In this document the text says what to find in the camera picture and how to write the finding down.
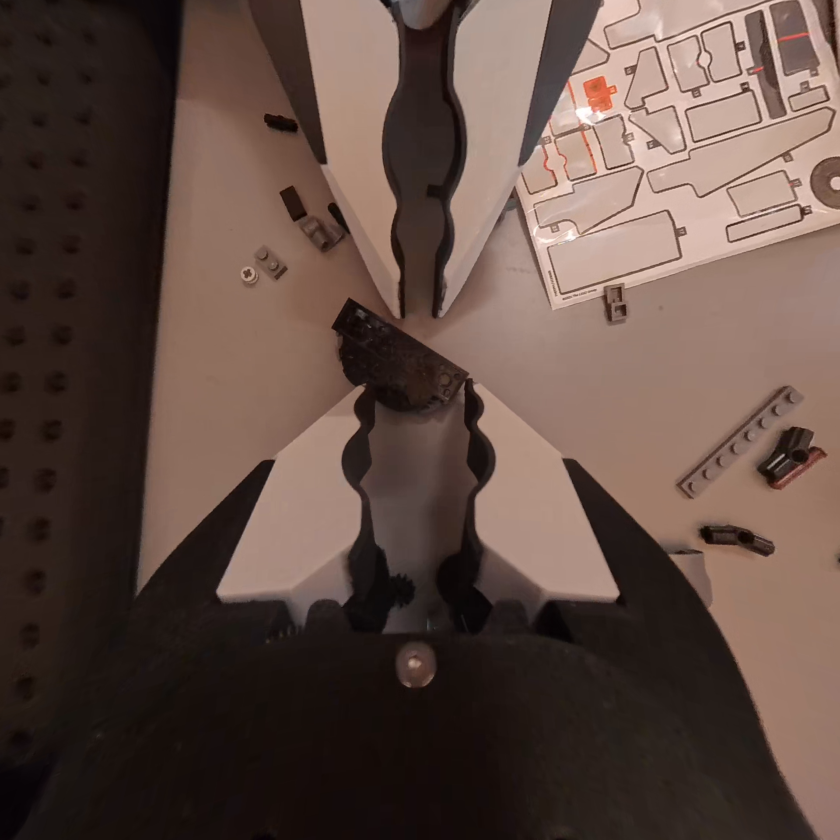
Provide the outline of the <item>lego sticker sheet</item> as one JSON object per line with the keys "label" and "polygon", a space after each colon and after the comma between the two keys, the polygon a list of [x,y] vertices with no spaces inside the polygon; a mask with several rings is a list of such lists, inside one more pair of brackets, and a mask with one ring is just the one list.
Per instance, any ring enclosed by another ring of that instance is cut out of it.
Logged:
{"label": "lego sticker sheet", "polygon": [[833,2],[601,2],[518,199],[552,309],[838,225]]}

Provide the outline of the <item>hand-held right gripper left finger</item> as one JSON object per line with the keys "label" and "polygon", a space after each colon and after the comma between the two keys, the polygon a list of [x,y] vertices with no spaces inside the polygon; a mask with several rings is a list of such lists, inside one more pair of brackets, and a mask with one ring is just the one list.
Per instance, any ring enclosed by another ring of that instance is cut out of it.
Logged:
{"label": "hand-held right gripper left finger", "polygon": [[375,393],[356,387],[275,457],[217,586],[225,603],[284,602],[295,624],[337,602],[354,629],[380,633],[394,607],[363,480]]}

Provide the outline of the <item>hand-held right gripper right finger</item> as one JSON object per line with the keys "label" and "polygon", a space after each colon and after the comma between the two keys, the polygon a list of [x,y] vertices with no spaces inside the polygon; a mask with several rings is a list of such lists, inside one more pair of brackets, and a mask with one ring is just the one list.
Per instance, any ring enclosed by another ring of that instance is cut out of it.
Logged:
{"label": "hand-held right gripper right finger", "polygon": [[475,485],[458,551],[436,573],[454,630],[481,632],[501,602],[528,624],[551,602],[616,603],[620,591],[560,451],[472,380],[464,424]]}

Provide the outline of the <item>black perforated pad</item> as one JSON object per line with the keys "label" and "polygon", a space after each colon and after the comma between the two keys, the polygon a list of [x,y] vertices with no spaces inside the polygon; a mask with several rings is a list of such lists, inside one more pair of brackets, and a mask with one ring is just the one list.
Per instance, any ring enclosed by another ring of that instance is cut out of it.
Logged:
{"label": "black perforated pad", "polygon": [[133,593],[182,14],[1,3],[3,772]]}

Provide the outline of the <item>black connector with brown axle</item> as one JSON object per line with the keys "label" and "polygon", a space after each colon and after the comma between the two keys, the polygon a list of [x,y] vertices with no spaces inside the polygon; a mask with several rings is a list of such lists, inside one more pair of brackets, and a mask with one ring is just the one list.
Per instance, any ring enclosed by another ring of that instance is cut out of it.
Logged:
{"label": "black connector with brown axle", "polygon": [[806,427],[794,426],[783,431],[773,451],[757,465],[769,488],[786,488],[827,457],[826,451],[814,445],[813,439],[814,432]]}

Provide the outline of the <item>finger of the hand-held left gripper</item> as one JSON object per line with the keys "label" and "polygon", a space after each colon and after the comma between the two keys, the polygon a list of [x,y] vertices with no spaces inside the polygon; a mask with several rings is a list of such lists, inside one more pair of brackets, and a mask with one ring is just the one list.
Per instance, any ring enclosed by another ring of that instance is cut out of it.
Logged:
{"label": "finger of the hand-held left gripper", "polygon": [[322,171],[374,285],[401,318],[393,251],[397,201],[385,171],[385,118],[400,76],[396,21],[379,1],[303,1],[326,162]]}
{"label": "finger of the hand-held left gripper", "polygon": [[453,89],[464,124],[465,161],[448,203],[454,239],[436,318],[461,292],[518,179],[551,6],[551,1],[475,2],[458,21]]}

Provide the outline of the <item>long light grey lego plate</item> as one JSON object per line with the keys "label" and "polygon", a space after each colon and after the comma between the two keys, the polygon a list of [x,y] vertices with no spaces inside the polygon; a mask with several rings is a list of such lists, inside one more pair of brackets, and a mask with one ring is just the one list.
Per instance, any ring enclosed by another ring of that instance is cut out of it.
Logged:
{"label": "long light grey lego plate", "polygon": [[677,490],[688,499],[697,499],[804,400],[805,395],[791,385],[784,385],[772,392],[676,482]]}

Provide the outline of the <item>grey curved lego slope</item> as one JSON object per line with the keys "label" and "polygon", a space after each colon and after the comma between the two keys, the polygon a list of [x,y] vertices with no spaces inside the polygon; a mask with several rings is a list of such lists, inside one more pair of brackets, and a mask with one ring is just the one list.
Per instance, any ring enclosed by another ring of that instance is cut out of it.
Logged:
{"label": "grey curved lego slope", "polygon": [[705,554],[697,549],[677,547],[675,545],[664,545],[668,557],[672,563],[685,576],[686,580],[698,594],[706,609],[710,609],[713,603],[712,582],[707,571]]}

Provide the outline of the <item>black plate lego assembly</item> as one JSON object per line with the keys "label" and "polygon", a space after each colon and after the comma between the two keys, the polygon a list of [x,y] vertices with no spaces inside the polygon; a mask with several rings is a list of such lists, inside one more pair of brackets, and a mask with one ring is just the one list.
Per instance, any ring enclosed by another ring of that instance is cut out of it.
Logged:
{"label": "black plate lego assembly", "polygon": [[345,377],[372,386],[376,400],[395,412],[433,412],[468,381],[467,371],[351,298],[332,329]]}

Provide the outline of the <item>black angled lego connector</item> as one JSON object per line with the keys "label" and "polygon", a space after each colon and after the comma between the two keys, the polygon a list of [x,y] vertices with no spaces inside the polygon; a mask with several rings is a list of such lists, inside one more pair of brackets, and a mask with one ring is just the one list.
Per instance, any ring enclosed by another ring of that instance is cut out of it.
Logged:
{"label": "black angled lego connector", "polygon": [[764,558],[775,553],[775,544],[770,539],[731,524],[701,526],[699,535],[707,545],[741,548]]}

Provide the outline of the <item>grey lego clip piece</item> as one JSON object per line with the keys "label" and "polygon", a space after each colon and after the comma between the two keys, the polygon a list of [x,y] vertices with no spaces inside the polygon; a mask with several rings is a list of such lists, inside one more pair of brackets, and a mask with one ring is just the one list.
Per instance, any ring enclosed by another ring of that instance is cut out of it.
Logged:
{"label": "grey lego clip piece", "polygon": [[312,215],[301,217],[296,225],[320,253],[329,252],[347,235],[341,225]]}

